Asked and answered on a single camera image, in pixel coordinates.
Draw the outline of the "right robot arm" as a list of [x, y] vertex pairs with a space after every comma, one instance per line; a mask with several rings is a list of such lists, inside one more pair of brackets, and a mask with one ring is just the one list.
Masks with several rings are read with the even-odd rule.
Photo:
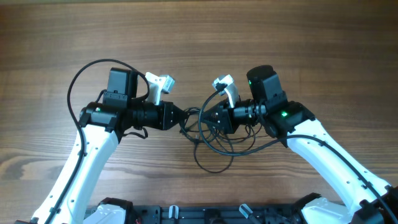
[[211, 109], [202, 107], [198, 123], [233, 134], [240, 125], [260, 123], [273, 140], [255, 149], [226, 151], [238, 157], [278, 142], [305, 159], [334, 189], [342, 204], [309, 194], [292, 207], [294, 223], [397, 223], [397, 188], [362, 166], [341, 147], [303, 104], [289, 101], [270, 65], [247, 72], [252, 99], [242, 101], [230, 75], [213, 82], [215, 93], [227, 95]]

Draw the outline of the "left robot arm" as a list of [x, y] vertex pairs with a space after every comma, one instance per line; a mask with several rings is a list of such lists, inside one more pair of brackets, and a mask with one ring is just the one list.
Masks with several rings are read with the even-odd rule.
[[[136, 96], [137, 80], [148, 88]], [[104, 165], [121, 139], [130, 134], [145, 139], [147, 128], [168, 130], [186, 118], [172, 102], [162, 101], [175, 84], [170, 75], [142, 75], [132, 69], [112, 68], [108, 86], [80, 113], [75, 145], [43, 204], [31, 223], [136, 223], [132, 202], [106, 198], [96, 211], [86, 214], [88, 202]]]

